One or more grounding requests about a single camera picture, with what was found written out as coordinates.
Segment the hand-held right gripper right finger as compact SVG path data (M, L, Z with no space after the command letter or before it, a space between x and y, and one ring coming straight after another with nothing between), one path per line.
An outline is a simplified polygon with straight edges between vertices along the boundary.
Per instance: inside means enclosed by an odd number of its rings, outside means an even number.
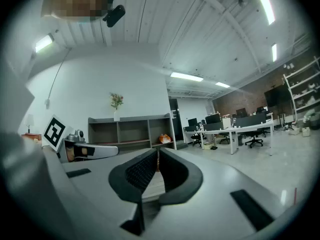
M147 240L268 240L297 213L249 176L225 163L162 148L165 194Z

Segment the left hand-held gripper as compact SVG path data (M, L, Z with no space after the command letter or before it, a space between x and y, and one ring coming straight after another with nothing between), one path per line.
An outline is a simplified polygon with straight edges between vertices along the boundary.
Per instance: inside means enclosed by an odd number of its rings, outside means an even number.
M84 132L67 125L55 114L51 116L47 125L44 127L42 139L46 141L55 152L59 152L64 139L70 142L76 142L73 145L75 158L97 160L119 154L117 146L84 143Z

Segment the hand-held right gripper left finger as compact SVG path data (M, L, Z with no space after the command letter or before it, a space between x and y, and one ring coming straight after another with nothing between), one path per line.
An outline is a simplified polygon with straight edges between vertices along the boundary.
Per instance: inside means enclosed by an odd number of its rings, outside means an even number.
M157 151L144 148L104 159L65 163L75 187L120 228L141 235L145 230L142 195L157 168Z

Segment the grey wooden cabinet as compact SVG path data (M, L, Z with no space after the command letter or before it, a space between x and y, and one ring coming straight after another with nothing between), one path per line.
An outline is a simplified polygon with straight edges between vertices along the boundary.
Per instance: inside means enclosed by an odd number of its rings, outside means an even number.
M176 149L176 139L170 113L150 116L88 118L88 142L117 146L120 154L144 148ZM159 136L167 134L172 142L162 144Z

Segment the long white office desk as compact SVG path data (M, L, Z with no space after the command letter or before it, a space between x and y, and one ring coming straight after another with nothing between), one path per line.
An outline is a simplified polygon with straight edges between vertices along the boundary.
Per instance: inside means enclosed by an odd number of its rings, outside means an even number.
M253 132L262 128L269 128L270 129L270 144L269 144L269 155L273 155L273 147L274 147L274 137L273 137L273 121L268 121L266 123L260 123L256 125L250 125L245 127L231 127L227 129L218 129L218 130L197 130L197 131L183 131L183 138L184 142L186 143L186 136L187 135L193 135L193 134L200 134L200 143L201 148L204 149L204 140L202 134L205 135L217 135L221 133L228 133L230 137L230 154L233 155L237 149L239 148L238 143L238 133L247 133L247 132Z

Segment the black desk partition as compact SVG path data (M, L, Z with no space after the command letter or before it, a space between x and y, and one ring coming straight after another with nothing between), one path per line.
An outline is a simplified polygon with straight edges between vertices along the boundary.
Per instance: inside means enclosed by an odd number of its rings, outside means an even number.
M265 112L257 113L247 117L237 118L235 123L237 128L255 126L266 123L267 115Z

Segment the person's left hand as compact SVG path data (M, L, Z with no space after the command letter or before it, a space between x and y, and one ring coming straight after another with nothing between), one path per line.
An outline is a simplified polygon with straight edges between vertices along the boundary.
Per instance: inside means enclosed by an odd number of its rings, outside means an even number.
M66 151L67 161L69 163L73 162L75 160L74 147L66 147L65 151Z

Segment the pink flower bouquet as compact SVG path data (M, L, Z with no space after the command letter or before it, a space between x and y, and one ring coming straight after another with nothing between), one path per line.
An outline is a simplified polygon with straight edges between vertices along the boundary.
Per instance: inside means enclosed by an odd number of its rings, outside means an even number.
M110 105L114 109L118 110L119 106L123 104L124 97L117 93L110 93Z

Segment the black door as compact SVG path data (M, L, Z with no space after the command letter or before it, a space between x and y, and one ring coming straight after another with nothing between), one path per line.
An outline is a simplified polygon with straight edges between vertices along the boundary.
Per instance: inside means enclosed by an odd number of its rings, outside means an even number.
M178 107L177 99L170 98L169 99L169 105L170 105L170 111L172 115L172 123L173 123L173 130L175 135L176 141L183 141L183 129L181 125L181 118L180 118L180 112Z

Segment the reddish brown box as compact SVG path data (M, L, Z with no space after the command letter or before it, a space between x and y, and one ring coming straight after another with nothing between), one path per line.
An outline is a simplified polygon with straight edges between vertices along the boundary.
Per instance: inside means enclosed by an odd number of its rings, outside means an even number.
M23 138L28 138L31 140L36 140L36 142L39 142L42 140L42 135L41 134L36 134L36 133L25 133L21 135Z

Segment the white table lamp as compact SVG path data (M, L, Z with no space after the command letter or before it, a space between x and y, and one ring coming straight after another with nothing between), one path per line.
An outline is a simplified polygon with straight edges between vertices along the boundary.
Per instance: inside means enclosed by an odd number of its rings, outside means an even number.
M25 125L27 126L27 133L30 134L30 128L34 126L34 116L32 114L26 116Z

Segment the white storage rack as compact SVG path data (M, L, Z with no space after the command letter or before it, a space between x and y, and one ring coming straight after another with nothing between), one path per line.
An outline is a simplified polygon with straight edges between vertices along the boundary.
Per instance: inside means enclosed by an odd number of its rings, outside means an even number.
M283 75L291 97L293 120L301 120L308 110L320 107L320 56L314 56L310 62L301 67L287 63L288 70Z

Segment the large black wall screen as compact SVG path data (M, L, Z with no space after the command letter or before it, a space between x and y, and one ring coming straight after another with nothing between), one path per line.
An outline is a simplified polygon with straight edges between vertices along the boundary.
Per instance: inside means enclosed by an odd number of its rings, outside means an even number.
M290 91L286 84L279 85L269 91L266 91L264 96L268 107L274 107L292 100Z

